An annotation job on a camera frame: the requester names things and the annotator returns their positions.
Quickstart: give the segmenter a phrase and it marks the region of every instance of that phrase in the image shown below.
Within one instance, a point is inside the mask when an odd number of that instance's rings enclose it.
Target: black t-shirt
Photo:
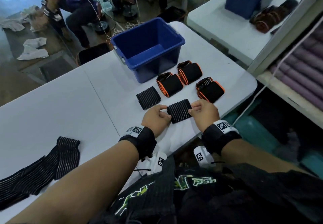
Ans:
[[[323,221],[323,181],[300,172],[270,174],[248,164],[224,168],[222,173],[179,168],[174,175],[173,194],[169,194],[166,179],[161,174],[141,178],[119,194],[100,222],[131,223],[131,211],[141,206],[145,206],[142,212],[146,216],[132,219],[134,223]],[[154,189],[155,184],[161,188]],[[156,214],[165,213],[159,203],[167,201],[170,212],[174,206],[176,220]]]

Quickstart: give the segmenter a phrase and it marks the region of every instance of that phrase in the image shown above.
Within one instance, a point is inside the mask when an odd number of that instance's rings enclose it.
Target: stool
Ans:
[[[123,3],[123,16],[127,21],[134,20],[138,18],[138,13],[135,7],[135,0],[120,0]]]

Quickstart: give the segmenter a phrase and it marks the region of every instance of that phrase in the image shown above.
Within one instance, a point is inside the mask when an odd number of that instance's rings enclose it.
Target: stack of purple rolls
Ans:
[[[279,61],[269,68],[271,73]],[[275,77],[323,111],[323,25],[281,64]]]

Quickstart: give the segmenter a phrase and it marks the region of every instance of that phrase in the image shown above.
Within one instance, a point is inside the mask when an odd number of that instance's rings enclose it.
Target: floor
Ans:
[[[188,3],[188,11],[196,8],[202,4],[203,0],[190,0]],[[19,16],[19,12],[24,8],[29,8],[32,5],[39,5],[40,0],[0,0],[0,16],[15,18]],[[169,6],[181,7],[181,0],[168,0]],[[138,21],[146,22],[158,14],[160,14],[158,0],[148,2],[147,0],[139,0],[138,7],[140,10],[140,17]],[[63,17],[66,18],[70,13],[62,11]],[[126,29],[127,22],[120,15],[113,15],[112,12],[108,13],[110,17],[107,18],[109,26],[112,27],[107,33],[111,36],[114,31]],[[106,41],[107,36],[97,35],[91,26],[84,26],[84,30],[90,40],[91,46],[96,46]],[[23,51],[23,42],[26,39],[32,39],[36,37],[46,37],[46,49],[49,54],[55,54],[59,51],[63,51],[74,59],[78,52],[83,50],[78,39],[71,33],[72,42],[67,42],[61,39],[53,29],[48,29],[42,33],[34,34],[29,30],[29,26],[26,25],[26,29],[13,32],[9,29],[0,31],[0,106],[26,94],[27,92],[36,89],[45,83],[42,79],[42,74],[39,68],[29,70],[27,75],[24,70],[34,63],[35,61],[19,61],[17,57]]]

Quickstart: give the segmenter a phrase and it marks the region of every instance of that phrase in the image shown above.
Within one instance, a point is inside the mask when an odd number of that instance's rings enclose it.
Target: wooden shelf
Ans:
[[[271,73],[266,70],[261,75],[258,75],[257,80],[265,85],[270,77]],[[323,111],[319,110],[276,77],[270,81],[268,88],[323,129]]]

